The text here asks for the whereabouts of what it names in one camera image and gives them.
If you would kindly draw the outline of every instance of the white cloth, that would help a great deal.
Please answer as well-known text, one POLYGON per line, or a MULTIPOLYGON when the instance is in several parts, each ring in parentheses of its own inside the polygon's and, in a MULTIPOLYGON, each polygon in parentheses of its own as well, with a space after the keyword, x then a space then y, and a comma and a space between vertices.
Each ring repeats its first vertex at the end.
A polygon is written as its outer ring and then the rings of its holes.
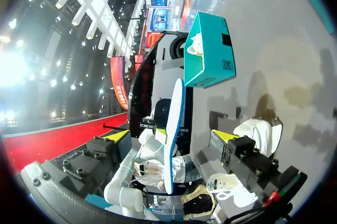
POLYGON ((247 135, 249 138, 255 141, 255 147, 260 150, 260 153, 267 156, 270 142, 272 127, 264 120, 249 119, 238 125, 234 131, 234 134, 241 137, 247 135))
POLYGON ((246 207, 255 201, 257 201, 257 196, 254 192, 250 193, 240 182, 240 180, 237 180, 239 186, 234 189, 233 191, 233 200, 234 204, 237 207, 246 207))
MULTIPOLYGON (((135 176, 139 183, 145 186, 155 186, 159 189, 160 183, 164 181, 164 165, 158 160, 148 160, 141 163, 144 165, 145 175, 135 176)), ((140 169, 140 165, 135 163, 136 169, 140 169)), ((182 157, 172 158, 173 182, 183 183, 185 181, 185 162, 182 157)))
POLYGON ((255 201, 257 201, 257 196, 254 192, 250 193, 240 182, 238 178, 237 179, 237 186, 234 188, 229 188, 227 191, 220 192, 216 195, 216 198, 218 200, 226 200, 233 196, 234 204, 237 207, 243 208, 246 207, 255 201))

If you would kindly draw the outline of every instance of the gray table surface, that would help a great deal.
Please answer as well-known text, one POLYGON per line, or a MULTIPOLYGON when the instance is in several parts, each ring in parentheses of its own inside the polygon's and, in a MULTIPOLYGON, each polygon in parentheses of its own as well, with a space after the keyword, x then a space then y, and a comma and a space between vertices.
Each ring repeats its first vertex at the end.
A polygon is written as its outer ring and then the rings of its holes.
MULTIPOLYGON (((201 7, 207 0, 191 0, 201 7)), ((326 176, 337 145, 337 42, 308 0, 217 0, 210 14, 226 19, 237 76, 194 88, 191 155, 211 129, 232 133, 272 110, 284 127, 275 157, 308 179, 291 200, 293 215, 326 176), (241 108, 235 117, 236 107, 241 108)))

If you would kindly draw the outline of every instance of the teal box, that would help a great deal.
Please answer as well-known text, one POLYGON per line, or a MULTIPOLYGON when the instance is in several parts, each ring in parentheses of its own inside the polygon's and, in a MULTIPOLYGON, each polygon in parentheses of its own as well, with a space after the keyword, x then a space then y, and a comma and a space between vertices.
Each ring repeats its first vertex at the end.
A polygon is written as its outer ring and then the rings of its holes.
POLYGON ((198 12, 184 46, 186 87, 207 87, 236 75, 232 42, 223 17, 198 12), (201 33, 203 55, 190 54, 192 37, 201 33))

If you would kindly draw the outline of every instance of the white tissue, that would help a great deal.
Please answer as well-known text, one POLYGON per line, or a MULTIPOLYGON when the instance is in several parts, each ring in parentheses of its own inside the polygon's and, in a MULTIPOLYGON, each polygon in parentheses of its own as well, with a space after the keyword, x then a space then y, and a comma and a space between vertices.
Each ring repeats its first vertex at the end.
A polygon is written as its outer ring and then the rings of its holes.
POLYGON ((264 120, 249 119, 238 125, 233 133, 241 137, 247 135, 255 141, 255 147, 267 156, 271 142, 272 127, 264 120))

